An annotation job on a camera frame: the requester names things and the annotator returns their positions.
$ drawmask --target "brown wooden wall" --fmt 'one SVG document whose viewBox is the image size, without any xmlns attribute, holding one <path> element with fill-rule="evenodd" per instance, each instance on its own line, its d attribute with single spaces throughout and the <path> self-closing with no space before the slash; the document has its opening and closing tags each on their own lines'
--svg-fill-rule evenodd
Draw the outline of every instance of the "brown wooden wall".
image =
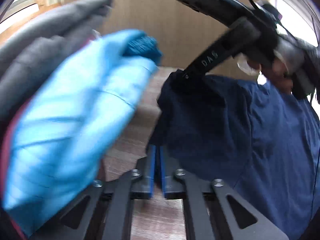
<svg viewBox="0 0 320 240">
<path fill-rule="evenodd" d="M 175 0 L 115 0 L 102 34 L 124 28 L 144 30 L 155 37 L 164 53 L 163 66 L 185 68 L 225 30 L 218 21 Z M 216 68 L 217 74 L 248 78 L 234 60 Z"/>
</svg>

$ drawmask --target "dark blue garment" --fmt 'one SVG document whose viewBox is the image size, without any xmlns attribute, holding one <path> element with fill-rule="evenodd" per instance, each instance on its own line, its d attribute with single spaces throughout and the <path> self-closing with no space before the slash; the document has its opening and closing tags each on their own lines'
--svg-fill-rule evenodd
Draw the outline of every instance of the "dark blue garment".
<svg viewBox="0 0 320 240">
<path fill-rule="evenodd" d="M 150 143 L 206 180 L 224 179 L 290 240 L 319 207 L 319 119 L 307 100 L 267 83 L 172 73 Z M 315 200 L 312 209 L 313 195 Z"/>
</svg>

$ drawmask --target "light blue puffer jacket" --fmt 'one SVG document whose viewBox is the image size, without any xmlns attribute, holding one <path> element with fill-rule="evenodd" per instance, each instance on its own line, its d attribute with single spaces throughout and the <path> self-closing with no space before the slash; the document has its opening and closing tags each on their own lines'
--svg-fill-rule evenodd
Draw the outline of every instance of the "light blue puffer jacket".
<svg viewBox="0 0 320 240">
<path fill-rule="evenodd" d="M 161 57 L 156 46 L 151 59 L 123 56 L 144 36 L 125 30 L 91 43 L 31 100 L 14 133 L 3 202 L 28 236 L 94 180 L 99 160 L 132 118 Z"/>
</svg>

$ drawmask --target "metal screw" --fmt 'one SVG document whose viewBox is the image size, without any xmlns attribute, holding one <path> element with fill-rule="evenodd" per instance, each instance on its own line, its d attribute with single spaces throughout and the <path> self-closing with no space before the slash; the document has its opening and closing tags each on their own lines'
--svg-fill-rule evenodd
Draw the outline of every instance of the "metal screw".
<svg viewBox="0 0 320 240">
<path fill-rule="evenodd" d="M 177 169 L 177 170 L 176 170 L 176 175 L 177 175 L 177 176 L 185 175 L 184 169 Z"/>
<path fill-rule="evenodd" d="M 94 187 L 102 187 L 102 181 L 98 179 L 95 179 L 92 184 Z"/>
<path fill-rule="evenodd" d="M 222 179 L 215 179 L 215 180 L 213 181 L 213 184 L 214 184 L 215 187 L 221 187 L 221 186 L 224 185 L 224 182 L 223 182 Z"/>
<path fill-rule="evenodd" d="M 137 169 L 132 170 L 132 176 L 139 176 L 139 175 L 140 175 L 139 170 L 137 170 Z"/>
</svg>

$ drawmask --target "human hand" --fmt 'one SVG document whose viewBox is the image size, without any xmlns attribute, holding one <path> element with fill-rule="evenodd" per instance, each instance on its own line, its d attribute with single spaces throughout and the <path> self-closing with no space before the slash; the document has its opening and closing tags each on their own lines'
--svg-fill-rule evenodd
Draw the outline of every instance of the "human hand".
<svg viewBox="0 0 320 240">
<path fill-rule="evenodd" d="M 285 76 L 287 68 L 279 58 L 274 60 L 272 68 L 266 68 L 250 59 L 248 59 L 247 62 L 253 69 L 260 70 L 280 92 L 289 95 L 291 94 L 293 82 L 289 77 Z"/>
</svg>

